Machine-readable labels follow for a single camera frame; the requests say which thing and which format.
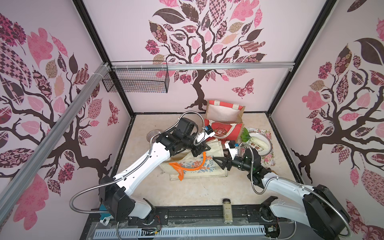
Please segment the red Christmas jute bag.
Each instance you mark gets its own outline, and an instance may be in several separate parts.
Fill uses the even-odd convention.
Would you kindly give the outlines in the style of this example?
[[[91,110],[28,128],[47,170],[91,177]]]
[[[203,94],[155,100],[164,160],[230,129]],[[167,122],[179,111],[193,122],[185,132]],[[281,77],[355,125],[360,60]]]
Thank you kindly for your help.
[[[245,106],[218,100],[209,100],[205,115],[205,126],[214,130],[213,138],[222,141],[237,141],[244,128],[242,116]]]

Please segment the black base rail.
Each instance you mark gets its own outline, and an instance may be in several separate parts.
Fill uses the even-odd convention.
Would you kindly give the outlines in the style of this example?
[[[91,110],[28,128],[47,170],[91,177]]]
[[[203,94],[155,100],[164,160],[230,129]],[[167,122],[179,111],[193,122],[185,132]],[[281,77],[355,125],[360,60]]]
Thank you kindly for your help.
[[[277,225],[281,223],[292,223],[285,218],[271,218],[270,222],[263,219],[261,205],[232,205],[233,221],[246,220],[248,223],[261,225]],[[155,212],[150,214],[149,219],[142,220],[137,217],[129,217],[130,226],[165,226],[170,223],[195,223],[203,220],[224,220],[222,205],[216,206],[166,206],[156,207]]]

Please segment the black vertical frame post left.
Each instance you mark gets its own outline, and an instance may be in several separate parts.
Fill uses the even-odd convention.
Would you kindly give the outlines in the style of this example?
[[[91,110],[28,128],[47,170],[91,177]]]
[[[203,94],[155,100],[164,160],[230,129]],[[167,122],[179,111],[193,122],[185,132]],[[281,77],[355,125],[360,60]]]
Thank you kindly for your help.
[[[131,106],[131,104],[129,103],[129,100],[126,96],[126,94],[123,92],[123,87],[118,79],[118,77],[116,76],[115,72],[112,70],[112,62],[107,54],[107,51],[102,43],[102,40],[96,30],[96,27],[91,19],[91,16],[87,10],[87,7],[84,3],[83,0],[73,0],[73,3],[74,3],[74,6],[77,10],[77,12],[79,13],[80,15],[80,18],[82,19],[87,31],[88,31],[88,34],[89,36],[91,37],[93,43],[94,43],[94,46],[96,47],[96,50],[102,60],[103,63],[107,63],[108,65],[108,68],[110,69],[110,71],[112,72],[112,81],[114,83],[114,86],[116,87],[117,89],[117,92],[119,93],[119,96],[126,108],[126,110],[128,111],[128,114],[131,118],[133,118],[135,116],[135,113],[133,111],[133,108]]]

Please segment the aluminium rail left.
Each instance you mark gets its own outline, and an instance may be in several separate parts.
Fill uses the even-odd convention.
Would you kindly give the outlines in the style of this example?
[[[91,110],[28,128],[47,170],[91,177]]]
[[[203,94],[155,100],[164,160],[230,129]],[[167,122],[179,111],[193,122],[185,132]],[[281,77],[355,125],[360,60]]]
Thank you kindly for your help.
[[[9,212],[30,184],[30,181],[33,180],[42,164],[46,161],[71,122],[77,116],[80,108],[86,103],[88,97],[91,96],[93,90],[103,79],[104,75],[108,73],[109,69],[109,64],[104,62],[94,71],[81,92],[54,124],[42,143],[37,146],[30,159],[23,164],[16,176],[4,189],[1,195],[1,223],[7,218]]]

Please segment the spice jar pale contents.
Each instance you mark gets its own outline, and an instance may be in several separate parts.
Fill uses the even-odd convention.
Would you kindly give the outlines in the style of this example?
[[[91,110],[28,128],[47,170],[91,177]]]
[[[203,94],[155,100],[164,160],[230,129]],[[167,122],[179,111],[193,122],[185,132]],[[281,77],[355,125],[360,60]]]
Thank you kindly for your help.
[[[233,211],[232,211],[232,203],[230,199],[223,199],[223,217],[225,224],[233,223]]]

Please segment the teal cup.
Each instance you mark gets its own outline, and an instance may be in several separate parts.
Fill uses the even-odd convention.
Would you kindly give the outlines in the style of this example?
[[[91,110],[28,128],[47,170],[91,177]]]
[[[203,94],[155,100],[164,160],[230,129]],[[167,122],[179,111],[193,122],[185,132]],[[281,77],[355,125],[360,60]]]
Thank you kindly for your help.
[[[99,211],[106,211],[106,213],[101,213],[100,220],[104,220],[105,218],[110,218],[112,215],[107,211],[106,207],[104,204],[100,205]]]

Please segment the aluminium rail back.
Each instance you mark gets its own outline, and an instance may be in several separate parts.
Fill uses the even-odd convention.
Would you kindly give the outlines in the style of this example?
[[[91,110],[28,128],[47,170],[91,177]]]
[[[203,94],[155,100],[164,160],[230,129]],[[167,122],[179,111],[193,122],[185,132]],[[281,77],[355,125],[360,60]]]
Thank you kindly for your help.
[[[188,70],[237,70],[237,69],[292,69],[295,66],[293,62],[259,62],[259,63],[210,63],[210,64],[126,64],[112,65],[112,70],[123,69],[159,69],[169,71],[188,71]]]

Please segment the white radish with leaves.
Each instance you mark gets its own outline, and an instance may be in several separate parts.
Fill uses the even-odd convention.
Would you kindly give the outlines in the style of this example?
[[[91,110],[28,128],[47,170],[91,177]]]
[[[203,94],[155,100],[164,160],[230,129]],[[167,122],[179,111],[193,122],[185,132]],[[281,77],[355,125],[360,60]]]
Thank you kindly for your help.
[[[260,151],[269,151],[271,148],[269,139],[265,135],[255,131],[250,132],[247,128],[243,128],[243,132],[241,133],[241,140],[242,142],[250,145],[252,148]]]

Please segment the white plate with pattern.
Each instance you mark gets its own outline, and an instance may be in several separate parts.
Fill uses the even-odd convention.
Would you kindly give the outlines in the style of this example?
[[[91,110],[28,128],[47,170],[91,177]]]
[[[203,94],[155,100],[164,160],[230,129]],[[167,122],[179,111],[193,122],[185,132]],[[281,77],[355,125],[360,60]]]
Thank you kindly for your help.
[[[272,152],[273,148],[270,139],[261,133],[245,133],[241,135],[241,139],[262,157]]]

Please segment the black vertical frame post right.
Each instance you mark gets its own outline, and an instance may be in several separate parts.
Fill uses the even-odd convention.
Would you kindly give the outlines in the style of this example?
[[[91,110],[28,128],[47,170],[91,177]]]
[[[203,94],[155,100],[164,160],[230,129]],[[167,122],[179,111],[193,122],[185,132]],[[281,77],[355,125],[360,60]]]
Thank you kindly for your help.
[[[284,78],[283,82],[281,83],[277,93],[275,94],[272,103],[270,104],[269,109],[267,110],[267,116],[271,117],[274,111],[276,110],[278,104],[283,99],[283,96],[285,92],[287,91],[290,83],[292,82],[293,78],[295,77],[297,71],[300,69],[302,63],[304,62],[306,56],[310,52],[311,48],[313,47],[315,41],[317,40],[318,36],[320,35],[320,32],[323,30],[323,28],[326,25],[327,20],[333,13],[334,8],[337,6],[338,1],[336,0],[327,0],[320,11],[318,17],[316,18],[309,34],[307,35],[307,38],[305,39],[302,47],[300,48],[295,60],[294,60],[294,66],[291,70],[286,74],[286,77]]]

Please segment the aluminium rail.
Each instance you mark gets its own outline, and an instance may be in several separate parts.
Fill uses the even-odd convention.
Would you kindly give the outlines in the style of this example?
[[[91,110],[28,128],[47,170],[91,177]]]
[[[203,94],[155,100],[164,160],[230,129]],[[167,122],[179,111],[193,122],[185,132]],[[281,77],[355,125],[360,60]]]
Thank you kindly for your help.
[[[292,69],[295,66],[293,62],[259,62],[259,63],[210,63],[210,64],[126,64],[112,65],[112,70],[123,69],[159,69],[169,71],[188,71],[188,70],[237,70],[237,69]]]
[[[54,124],[42,143],[37,146],[30,159],[23,164],[16,176],[4,189],[1,195],[1,223],[7,218],[9,212],[30,184],[30,181],[33,180],[42,164],[46,161],[71,122],[77,116],[80,108],[86,103],[88,97],[91,96],[93,90],[103,79],[104,75],[108,73],[109,69],[109,64],[104,62],[94,71],[81,92]]]

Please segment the black vertical frame post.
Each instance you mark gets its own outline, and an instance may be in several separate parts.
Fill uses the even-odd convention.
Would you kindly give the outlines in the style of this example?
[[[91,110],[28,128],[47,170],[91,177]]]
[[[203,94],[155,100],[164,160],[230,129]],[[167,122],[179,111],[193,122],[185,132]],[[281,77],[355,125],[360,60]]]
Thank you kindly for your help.
[[[135,116],[135,113],[133,111],[133,108],[131,106],[131,104],[129,103],[129,100],[126,96],[126,94],[123,92],[123,87],[118,79],[118,77],[116,76],[115,72],[112,70],[112,62],[107,54],[107,51],[102,43],[102,40],[96,30],[96,27],[91,19],[91,16],[87,10],[87,7],[84,3],[83,0],[73,0],[73,3],[74,3],[74,6],[77,10],[77,12],[79,13],[80,15],[80,18],[82,19],[87,31],[88,31],[88,34],[89,36],[91,37],[93,43],[94,43],[94,46],[96,47],[96,50],[102,60],[103,63],[107,63],[108,65],[108,68],[110,69],[110,71],[112,72],[112,81],[114,83],[114,86],[116,87],[117,89],[117,92],[119,93],[119,96],[126,108],[126,110],[128,111],[128,114],[131,118],[133,118]]]
[[[307,35],[307,38],[305,39],[302,47],[300,48],[295,60],[294,60],[294,66],[291,70],[286,74],[286,77],[284,78],[283,82],[281,83],[277,93],[275,94],[272,103],[270,104],[269,109],[267,110],[267,116],[271,117],[274,111],[276,110],[278,104],[283,99],[283,96],[285,92],[287,91],[290,83],[292,82],[293,78],[295,77],[297,71],[300,69],[302,63],[304,62],[306,56],[310,52],[311,48],[313,47],[315,41],[317,40],[318,36],[320,35],[320,32],[323,30],[323,28],[326,25],[327,20],[333,13],[334,8],[337,6],[338,1],[336,0],[327,0],[320,11],[318,17],[316,18],[309,34]]]

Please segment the canvas tote bag orange handles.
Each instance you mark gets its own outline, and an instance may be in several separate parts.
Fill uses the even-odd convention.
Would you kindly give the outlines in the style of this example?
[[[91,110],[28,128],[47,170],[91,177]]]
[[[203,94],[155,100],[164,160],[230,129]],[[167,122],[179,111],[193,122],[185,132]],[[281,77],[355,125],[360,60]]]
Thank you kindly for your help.
[[[213,160],[213,157],[224,156],[222,143],[214,139],[208,142],[208,146],[211,149],[197,157],[194,157],[190,150],[170,157],[160,164],[160,168],[170,175],[171,181],[227,177],[228,172]]]

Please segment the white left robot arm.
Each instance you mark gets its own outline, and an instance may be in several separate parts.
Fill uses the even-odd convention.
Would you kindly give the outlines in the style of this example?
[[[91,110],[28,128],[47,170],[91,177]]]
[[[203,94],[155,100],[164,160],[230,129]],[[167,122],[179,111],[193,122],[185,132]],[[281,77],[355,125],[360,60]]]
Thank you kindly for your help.
[[[197,124],[194,121],[180,118],[176,126],[158,135],[152,150],[147,151],[129,168],[114,177],[102,178],[101,184],[119,180],[99,189],[101,203],[117,222],[129,217],[136,217],[146,222],[154,219],[156,208],[148,200],[135,200],[131,195],[157,166],[170,157],[185,150],[191,151],[193,156],[197,157],[210,149],[206,140],[214,134],[212,127],[205,126],[199,134],[193,133],[195,127]]]

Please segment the floral placemat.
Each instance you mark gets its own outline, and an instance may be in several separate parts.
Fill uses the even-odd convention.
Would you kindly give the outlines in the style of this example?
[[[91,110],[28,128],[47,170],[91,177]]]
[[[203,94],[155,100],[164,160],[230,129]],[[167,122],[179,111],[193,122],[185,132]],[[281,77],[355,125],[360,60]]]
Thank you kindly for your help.
[[[275,166],[276,160],[270,131],[245,127],[241,134],[241,140],[259,153],[263,166]]]

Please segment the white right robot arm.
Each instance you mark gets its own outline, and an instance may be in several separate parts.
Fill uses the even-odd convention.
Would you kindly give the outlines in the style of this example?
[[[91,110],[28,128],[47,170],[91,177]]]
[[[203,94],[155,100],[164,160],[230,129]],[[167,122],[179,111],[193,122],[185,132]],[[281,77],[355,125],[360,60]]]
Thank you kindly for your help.
[[[213,160],[223,170],[237,168],[247,172],[252,188],[262,189],[255,192],[257,195],[273,191],[287,198],[283,201],[271,196],[262,202],[258,215],[263,221],[273,222],[284,218],[301,223],[311,227],[324,240],[352,236],[349,214],[326,186],[303,185],[278,176],[261,164],[261,156],[256,150],[247,149],[238,155],[236,150],[230,149],[226,157],[214,157]]]

